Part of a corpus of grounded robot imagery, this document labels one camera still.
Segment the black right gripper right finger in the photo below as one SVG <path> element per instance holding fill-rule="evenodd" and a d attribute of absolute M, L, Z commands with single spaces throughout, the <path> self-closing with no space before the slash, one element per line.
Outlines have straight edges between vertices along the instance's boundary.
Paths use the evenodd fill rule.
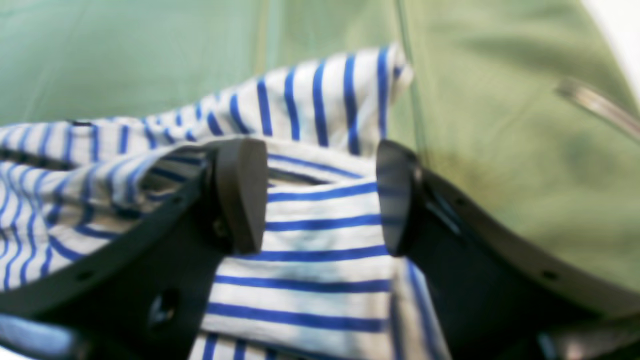
<path fill-rule="evenodd" d="M 387 251 L 425 276 L 455 360 L 639 358 L 637 292 L 519 237 L 395 141 L 375 177 Z"/>

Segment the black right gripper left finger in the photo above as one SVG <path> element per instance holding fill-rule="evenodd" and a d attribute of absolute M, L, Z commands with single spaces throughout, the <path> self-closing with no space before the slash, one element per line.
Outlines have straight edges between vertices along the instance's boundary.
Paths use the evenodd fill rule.
<path fill-rule="evenodd" d="M 194 178 L 114 242 L 1 295 L 1 347 L 33 360 L 185 360 L 226 256 L 259 253 L 262 140 L 205 146 Z"/>

